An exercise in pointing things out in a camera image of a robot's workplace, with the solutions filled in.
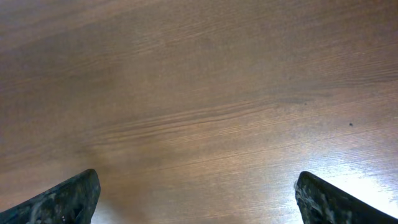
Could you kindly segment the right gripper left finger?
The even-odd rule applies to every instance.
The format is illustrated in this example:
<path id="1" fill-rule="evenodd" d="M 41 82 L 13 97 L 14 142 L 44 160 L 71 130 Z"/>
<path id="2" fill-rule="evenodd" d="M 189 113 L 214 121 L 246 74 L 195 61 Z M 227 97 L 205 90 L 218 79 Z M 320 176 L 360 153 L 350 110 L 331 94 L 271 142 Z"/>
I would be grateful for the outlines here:
<path id="1" fill-rule="evenodd" d="M 100 192 L 97 172 L 87 169 L 1 212 L 1 224 L 90 224 Z"/>

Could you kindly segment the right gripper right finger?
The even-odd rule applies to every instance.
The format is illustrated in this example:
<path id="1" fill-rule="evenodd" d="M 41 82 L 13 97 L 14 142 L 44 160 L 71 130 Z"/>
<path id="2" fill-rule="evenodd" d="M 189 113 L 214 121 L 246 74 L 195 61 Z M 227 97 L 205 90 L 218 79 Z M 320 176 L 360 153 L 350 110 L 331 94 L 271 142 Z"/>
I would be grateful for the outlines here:
<path id="1" fill-rule="evenodd" d="M 300 173 L 294 189 L 304 224 L 397 224 L 397 218 L 364 203 L 308 171 Z"/>

